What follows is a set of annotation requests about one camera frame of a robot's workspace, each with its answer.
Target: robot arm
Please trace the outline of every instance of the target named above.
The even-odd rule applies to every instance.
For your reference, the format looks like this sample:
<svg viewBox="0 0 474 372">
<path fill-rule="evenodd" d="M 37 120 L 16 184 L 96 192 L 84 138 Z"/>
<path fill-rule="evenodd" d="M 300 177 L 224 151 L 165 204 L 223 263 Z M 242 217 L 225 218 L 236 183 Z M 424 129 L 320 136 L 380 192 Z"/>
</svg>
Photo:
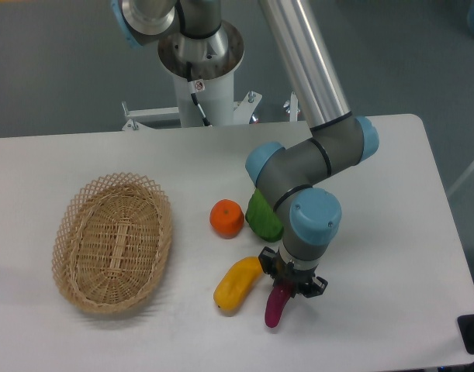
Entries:
<svg viewBox="0 0 474 372">
<path fill-rule="evenodd" d="M 373 155 L 378 134 L 351 114 L 309 2 L 260 3 L 312 136 L 287 150 L 266 143 L 247 159 L 251 179 L 284 225 L 278 253 L 265 248 L 259 258 L 275 283 L 292 283 L 292 296 L 313 297 L 327 285 L 314 271 L 341 220 L 337 199 L 313 185 Z"/>
<path fill-rule="evenodd" d="M 176 69 L 178 65 L 178 74 L 190 62 L 201 76 L 209 76 L 202 78 L 214 78 L 210 75 L 214 68 L 206 68 L 215 65 L 214 58 L 206 58 L 208 50 L 218 50 L 211 57 L 216 56 L 221 66 L 221 60 L 231 60 L 229 50 L 243 46 L 237 38 L 236 44 L 228 47 L 232 43 L 225 31 L 228 28 L 220 27 L 219 0 L 113 0 L 113 8 L 118 1 L 116 10 L 123 11 L 119 20 L 127 23 L 134 38 L 145 37 L 139 33 L 153 40 L 175 38 L 175 43 L 161 41 L 160 51 L 161 45 L 164 50 L 175 47 L 172 66 Z M 311 138 L 287 150 L 279 143 L 266 143 L 247 159 L 247 172 L 254 185 L 284 225 L 279 251 L 265 248 L 259 258 L 275 284 L 289 284 L 292 296 L 300 293 L 313 297 L 321 295 L 327 285 L 316 277 L 315 270 L 341 220 L 338 200 L 313 186 L 373 155 L 378 149 L 378 134 L 369 120 L 351 114 L 308 0 L 260 3 Z"/>
</svg>

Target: toy orange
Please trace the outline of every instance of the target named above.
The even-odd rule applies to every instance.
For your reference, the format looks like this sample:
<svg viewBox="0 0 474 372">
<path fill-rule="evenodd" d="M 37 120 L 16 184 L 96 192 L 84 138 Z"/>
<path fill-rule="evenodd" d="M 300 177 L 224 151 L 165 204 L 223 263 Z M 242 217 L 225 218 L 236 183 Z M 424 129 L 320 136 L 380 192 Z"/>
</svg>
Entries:
<svg viewBox="0 0 474 372">
<path fill-rule="evenodd" d="M 223 238 L 231 239 L 242 230 L 244 213 L 235 201 L 223 199 L 213 206 L 209 221 Z"/>
</svg>

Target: white table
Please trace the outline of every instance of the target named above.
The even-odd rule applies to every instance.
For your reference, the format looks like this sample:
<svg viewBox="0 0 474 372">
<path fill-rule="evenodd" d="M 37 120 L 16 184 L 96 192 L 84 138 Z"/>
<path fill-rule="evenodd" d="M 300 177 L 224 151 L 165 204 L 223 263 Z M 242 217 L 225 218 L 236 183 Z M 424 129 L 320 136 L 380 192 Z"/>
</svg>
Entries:
<svg viewBox="0 0 474 372">
<path fill-rule="evenodd" d="M 277 329 L 263 277 L 232 318 L 213 291 L 263 242 L 246 226 L 218 238 L 209 211 L 247 207 L 244 161 L 257 145 L 291 146 L 305 123 L 0 139 L 0 372 L 378 371 L 467 363 L 456 318 L 474 287 L 422 122 L 372 118 L 378 153 L 321 184 L 343 208 L 317 274 L 323 296 L 297 297 Z M 80 187 L 112 172 L 145 174 L 172 202 L 175 235 L 164 280 L 134 315 L 84 315 L 50 272 L 55 234 Z"/>
</svg>

